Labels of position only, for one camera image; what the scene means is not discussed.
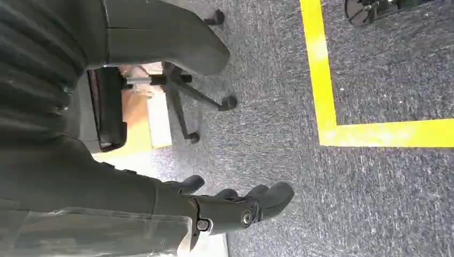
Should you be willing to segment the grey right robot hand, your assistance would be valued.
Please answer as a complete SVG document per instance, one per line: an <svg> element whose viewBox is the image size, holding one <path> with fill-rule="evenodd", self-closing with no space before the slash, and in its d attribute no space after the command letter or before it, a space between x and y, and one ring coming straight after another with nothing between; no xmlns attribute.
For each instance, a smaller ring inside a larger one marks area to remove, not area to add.
<svg viewBox="0 0 454 257"><path fill-rule="evenodd" d="M232 229L279 215L287 183L246 196L191 196L95 161L65 132L64 109L88 69L170 62L221 72L227 47L195 13L163 1L1 1L1 196L34 210L87 207L207 218Z"/></svg>

